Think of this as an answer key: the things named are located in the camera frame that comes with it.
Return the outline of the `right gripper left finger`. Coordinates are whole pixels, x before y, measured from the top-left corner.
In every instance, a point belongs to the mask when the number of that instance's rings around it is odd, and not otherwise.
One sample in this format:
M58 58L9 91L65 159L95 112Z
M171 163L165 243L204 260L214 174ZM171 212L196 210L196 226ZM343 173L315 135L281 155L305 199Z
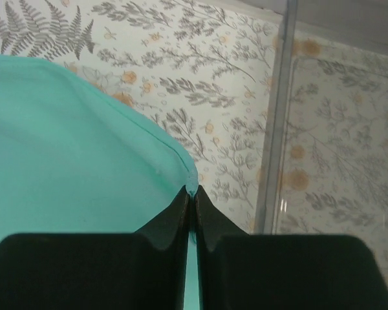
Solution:
M0 242L0 309L182 309L189 194L134 233L32 234Z

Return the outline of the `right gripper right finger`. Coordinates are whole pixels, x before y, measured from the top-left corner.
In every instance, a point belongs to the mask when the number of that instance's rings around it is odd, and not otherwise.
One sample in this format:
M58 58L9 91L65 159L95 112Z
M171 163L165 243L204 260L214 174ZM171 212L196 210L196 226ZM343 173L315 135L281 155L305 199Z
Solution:
M388 309L372 251L340 234L247 234L203 188L193 204L201 309Z

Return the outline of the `teal t shirt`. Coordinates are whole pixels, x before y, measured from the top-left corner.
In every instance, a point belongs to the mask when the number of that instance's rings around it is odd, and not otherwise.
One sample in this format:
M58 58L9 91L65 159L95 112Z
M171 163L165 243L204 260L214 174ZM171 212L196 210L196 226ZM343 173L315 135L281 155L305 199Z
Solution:
M192 157L150 119L50 61L0 55L0 242L134 233L198 187ZM188 242L182 309L199 307Z

